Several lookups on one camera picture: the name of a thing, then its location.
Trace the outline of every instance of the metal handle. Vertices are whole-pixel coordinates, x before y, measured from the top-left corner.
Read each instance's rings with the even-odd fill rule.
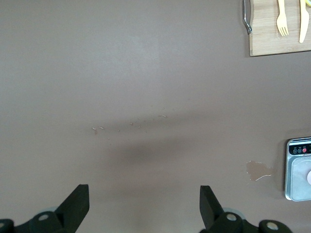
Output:
[[[244,13],[243,23],[247,29],[247,33],[250,34],[253,32],[253,29],[252,29],[251,25],[249,25],[249,23],[247,22],[247,19],[246,19],[246,3],[245,3],[245,0],[242,0],[242,6],[243,6],[243,13]]]

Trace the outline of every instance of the silver device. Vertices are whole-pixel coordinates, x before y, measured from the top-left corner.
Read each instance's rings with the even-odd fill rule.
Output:
[[[293,201],[311,200],[311,137],[287,143],[285,197]]]

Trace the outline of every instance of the wooden fork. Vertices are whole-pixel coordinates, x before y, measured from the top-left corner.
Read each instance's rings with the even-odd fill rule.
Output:
[[[285,4],[284,0],[278,0],[278,7],[280,9],[280,14],[276,20],[276,25],[278,31],[282,36],[288,35],[287,21],[285,15]]]

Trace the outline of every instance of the screw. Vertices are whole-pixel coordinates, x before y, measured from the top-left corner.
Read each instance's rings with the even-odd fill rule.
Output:
[[[278,230],[278,226],[273,222],[268,222],[267,227],[271,230],[275,230],[275,231]]]
[[[49,216],[48,215],[41,215],[38,220],[39,221],[43,221],[43,220],[46,220]]]
[[[230,220],[230,221],[236,221],[237,217],[235,217],[235,215],[233,215],[233,214],[228,214],[227,215],[227,219]]]

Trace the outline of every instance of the wooden cutting board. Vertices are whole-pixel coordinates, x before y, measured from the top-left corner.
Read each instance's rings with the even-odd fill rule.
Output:
[[[250,25],[253,32],[249,35],[251,56],[280,54],[311,50],[311,22],[306,38],[299,43],[300,2],[285,0],[285,13],[289,35],[281,36],[277,30],[276,19],[279,15],[277,0],[250,0]],[[311,8],[306,6],[311,16]]]

